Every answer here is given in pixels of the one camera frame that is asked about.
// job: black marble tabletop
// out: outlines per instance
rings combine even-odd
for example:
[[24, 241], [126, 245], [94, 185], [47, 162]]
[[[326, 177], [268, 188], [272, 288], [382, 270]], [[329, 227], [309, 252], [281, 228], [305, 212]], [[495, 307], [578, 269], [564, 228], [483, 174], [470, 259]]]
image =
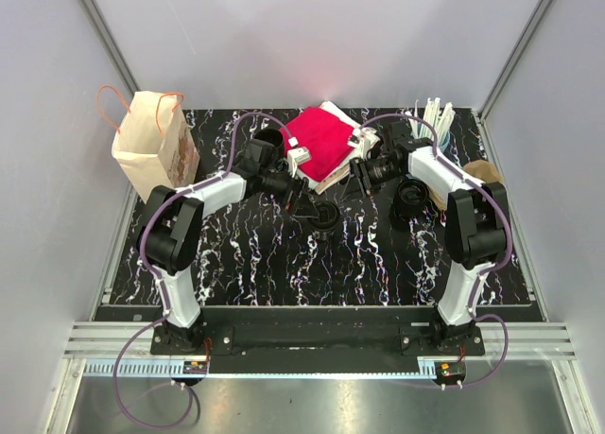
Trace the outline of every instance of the black marble tabletop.
[[[284, 122], [301, 110], [263, 110]], [[395, 109], [344, 109], [358, 122]], [[199, 146], [201, 174], [224, 167], [233, 123], [242, 110], [186, 111]], [[458, 165], [487, 159], [475, 118], [456, 109], [445, 155]], [[243, 122], [237, 148], [267, 120]], [[254, 196], [207, 217], [192, 267], [204, 305], [412, 305], [441, 297], [450, 267], [443, 249], [445, 216], [430, 204], [403, 225], [389, 221], [396, 181], [373, 198], [340, 204], [341, 218], [330, 242], [318, 242], [305, 220], [294, 219], [268, 196]], [[322, 195], [339, 200], [341, 185]], [[159, 304], [150, 274], [134, 249], [138, 200], [113, 285], [111, 304]], [[514, 254], [490, 274], [481, 304], [528, 304], [526, 283]]]

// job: paper bag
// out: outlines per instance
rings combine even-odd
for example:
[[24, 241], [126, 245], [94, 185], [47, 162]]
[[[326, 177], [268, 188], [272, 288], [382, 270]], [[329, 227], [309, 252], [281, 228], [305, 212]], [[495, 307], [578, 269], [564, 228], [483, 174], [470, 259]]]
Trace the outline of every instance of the paper bag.
[[113, 124], [112, 156], [141, 199], [147, 202], [158, 185], [177, 188], [193, 183], [199, 154], [182, 113], [182, 94], [137, 92], [130, 105], [117, 94], [128, 112], [119, 127]]

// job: white wall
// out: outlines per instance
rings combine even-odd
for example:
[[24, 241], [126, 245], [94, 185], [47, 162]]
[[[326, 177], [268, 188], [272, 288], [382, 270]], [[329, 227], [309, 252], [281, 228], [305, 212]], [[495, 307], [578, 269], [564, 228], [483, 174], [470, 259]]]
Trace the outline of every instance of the white wall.
[[605, 0], [557, 0], [488, 117], [554, 321], [605, 426]]
[[142, 88], [188, 108], [479, 108], [538, 0], [96, 0]]
[[77, 0], [0, 0], [0, 21], [0, 431], [32, 433], [126, 194], [95, 108], [122, 86]]

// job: pink fabric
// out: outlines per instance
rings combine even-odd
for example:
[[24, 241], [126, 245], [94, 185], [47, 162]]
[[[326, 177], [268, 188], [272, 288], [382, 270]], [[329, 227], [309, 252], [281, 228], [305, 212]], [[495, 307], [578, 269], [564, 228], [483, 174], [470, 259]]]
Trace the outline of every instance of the pink fabric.
[[[353, 150], [347, 144], [353, 127], [322, 108], [307, 108], [287, 127], [292, 136], [298, 139], [299, 147], [308, 148], [311, 152], [311, 160], [299, 168], [316, 182], [325, 179]], [[282, 134], [285, 151], [288, 152], [292, 147], [287, 142], [284, 130]]]

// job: orange bag handle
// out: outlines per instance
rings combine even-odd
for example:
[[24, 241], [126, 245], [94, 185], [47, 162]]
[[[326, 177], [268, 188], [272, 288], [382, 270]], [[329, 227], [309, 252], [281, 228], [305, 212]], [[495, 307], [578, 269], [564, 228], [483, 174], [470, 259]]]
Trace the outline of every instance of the orange bag handle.
[[103, 117], [112, 127], [115, 128], [115, 130], [118, 132], [118, 134], [120, 133], [120, 128], [115, 125], [112, 120], [105, 114], [105, 112], [103, 111], [103, 108], [101, 108], [100, 103], [98, 102], [98, 100], [101, 97], [101, 92], [103, 92], [105, 89], [112, 89], [115, 94], [117, 95], [117, 97], [120, 99], [120, 101], [122, 102], [122, 104], [125, 106], [126, 110], [130, 113], [130, 105], [126, 102], [126, 100], [124, 99], [124, 97], [122, 97], [122, 94], [120, 94], [118, 92], [117, 89], [115, 89], [113, 86], [109, 86], [109, 85], [105, 85], [105, 86], [101, 86], [101, 88], [98, 90], [98, 92], [96, 93], [96, 108], [98, 109], [99, 113], [101, 114], [101, 117]]
[[181, 96], [181, 100], [179, 100], [177, 102], [176, 105], [174, 105], [174, 108], [172, 108], [172, 112], [174, 112], [174, 110], [176, 110], [179, 105], [182, 103], [183, 100], [185, 100], [185, 95], [183, 95], [181, 92], [166, 92], [165, 94], [161, 94], [160, 95], [160, 99], [158, 100], [158, 107], [155, 109], [155, 123], [158, 126], [158, 130], [160, 131], [160, 134], [162, 136], [166, 136], [166, 133], [164, 132], [164, 130], [162, 130], [162, 127], [160, 127], [160, 120], [158, 119], [158, 112], [160, 111], [160, 103], [162, 103], [162, 98], [164, 98], [165, 96], [169, 96], [169, 95], [180, 95]]

